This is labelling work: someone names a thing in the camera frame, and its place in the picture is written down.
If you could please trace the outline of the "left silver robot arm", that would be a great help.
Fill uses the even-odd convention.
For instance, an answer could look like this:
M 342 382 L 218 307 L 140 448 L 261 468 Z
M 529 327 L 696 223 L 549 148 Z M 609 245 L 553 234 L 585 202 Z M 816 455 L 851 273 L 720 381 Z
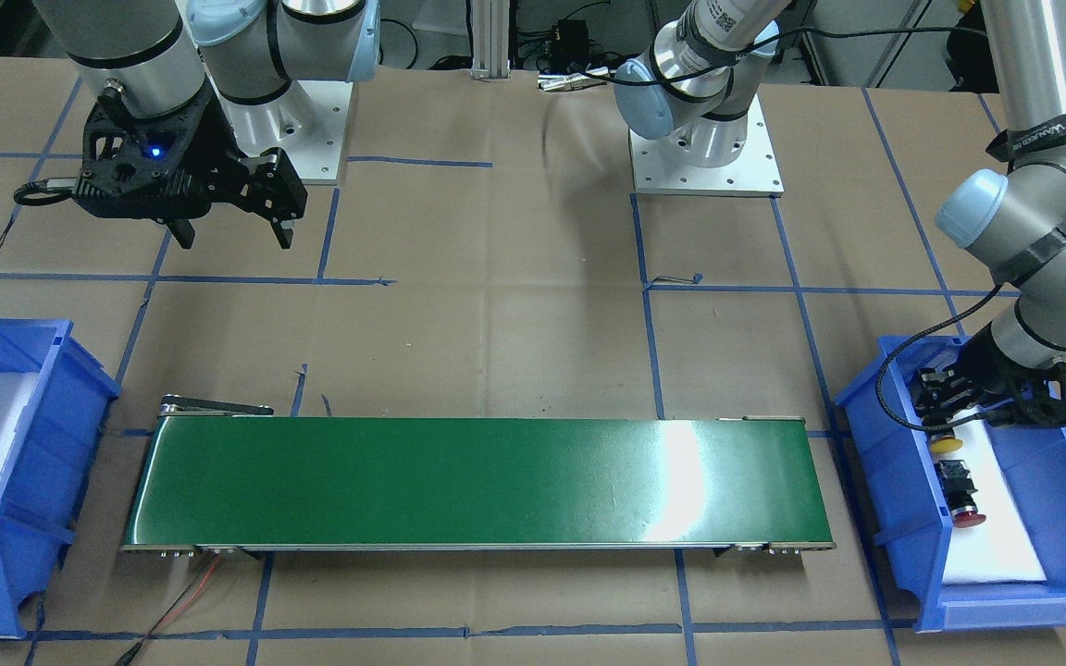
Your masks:
M 778 42 L 781 1 L 693 1 L 642 55 L 610 76 L 628 127 L 667 139 L 705 121 L 736 121 L 759 85 L 749 56 Z M 936 226 L 1019 298 L 962 346 L 955 363 L 912 379 L 914 415 L 885 396 L 890 352 L 875 379 L 889 420 L 943 433 L 974 417 L 992 426 L 1066 426 L 1066 1 L 981 4 L 1007 127 L 986 151 L 1006 173 L 974 172 Z

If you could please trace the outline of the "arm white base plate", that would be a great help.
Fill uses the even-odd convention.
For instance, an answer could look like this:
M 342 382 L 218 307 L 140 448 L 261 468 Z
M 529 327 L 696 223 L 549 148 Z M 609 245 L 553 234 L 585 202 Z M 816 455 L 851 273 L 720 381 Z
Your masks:
M 762 103 L 733 121 L 700 117 L 665 139 L 627 133 L 639 194 L 779 197 L 784 178 Z
M 278 100 L 238 105 L 220 98 L 245 155 L 282 148 L 304 184 L 337 186 L 353 101 L 350 81 L 297 80 Z

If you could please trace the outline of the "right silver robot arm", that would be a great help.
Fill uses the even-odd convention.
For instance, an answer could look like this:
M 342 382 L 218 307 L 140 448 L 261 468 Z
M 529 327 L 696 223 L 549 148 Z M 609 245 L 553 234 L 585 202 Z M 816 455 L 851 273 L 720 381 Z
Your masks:
M 377 1 L 38 1 L 94 93 L 80 170 L 29 182 L 22 206 L 72 201 L 102 220 L 154 220 L 178 245 L 232 205 L 291 248 L 307 181 L 337 173 L 344 100 L 372 80 Z

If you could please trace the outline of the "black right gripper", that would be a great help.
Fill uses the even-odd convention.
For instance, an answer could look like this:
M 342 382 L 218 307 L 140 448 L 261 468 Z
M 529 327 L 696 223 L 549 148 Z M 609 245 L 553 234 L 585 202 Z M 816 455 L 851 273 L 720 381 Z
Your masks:
M 229 204 L 270 222 L 282 250 L 293 241 L 295 220 L 307 208 L 307 189 L 291 157 L 274 146 L 258 155 L 238 147 L 235 131 L 225 117 L 214 92 L 207 94 L 199 125 L 187 143 L 185 155 L 173 176 L 164 176 L 160 186 L 157 223 L 167 225 L 181 249 L 193 248 L 195 228 L 212 205 Z

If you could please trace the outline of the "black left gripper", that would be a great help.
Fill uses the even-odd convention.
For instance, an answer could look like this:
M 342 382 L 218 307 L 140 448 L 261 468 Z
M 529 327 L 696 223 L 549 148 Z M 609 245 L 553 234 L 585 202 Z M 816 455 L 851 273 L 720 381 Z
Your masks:
M 912 408 L 923 426 L 943 427 L 956 413 L 1006 400 L 1006 355 L 994 341 L 973 338 L 943 368 L 923 367 L 912 380 Z

